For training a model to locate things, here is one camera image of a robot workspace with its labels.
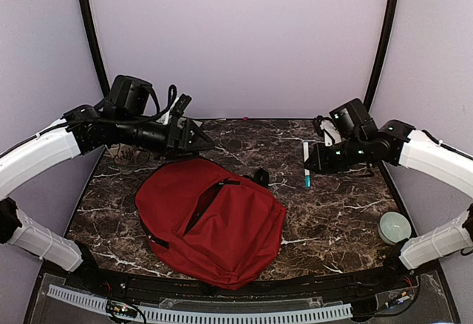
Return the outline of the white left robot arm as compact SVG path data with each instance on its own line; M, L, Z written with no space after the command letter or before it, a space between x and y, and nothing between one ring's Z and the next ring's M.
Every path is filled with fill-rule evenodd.
M198 122L185 118L191 97L168 88L159 104L152 84L118 75L110 91L95 105L80 105L49 126L1 153L1 243L15 246L75 274L88 291L99 291L104 275L88 247L57 233L45 211L57 211L63 223L72 213L78 192L54 193L71 186L71 172L61 181L64 163L105 146L123 144L151 152L195 154L214 147Z

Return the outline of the red student backpack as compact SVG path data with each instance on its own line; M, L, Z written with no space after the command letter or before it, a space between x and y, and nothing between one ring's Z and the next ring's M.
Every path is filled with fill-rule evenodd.
M269 174L238 175L205 158L165 163L135 195L149 245L174 271L237 290L278 256L286 208Z

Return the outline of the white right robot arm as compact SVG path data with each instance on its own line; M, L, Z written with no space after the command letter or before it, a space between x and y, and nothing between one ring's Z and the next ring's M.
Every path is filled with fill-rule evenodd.
M406 271L454 253L472 253L470 154L403 121L377 126L357 98L315 117L313 126L322 141L313 145L305 169L331 175L359 164L389 165L419 231L387 256L377 274L380 287L392 290Z

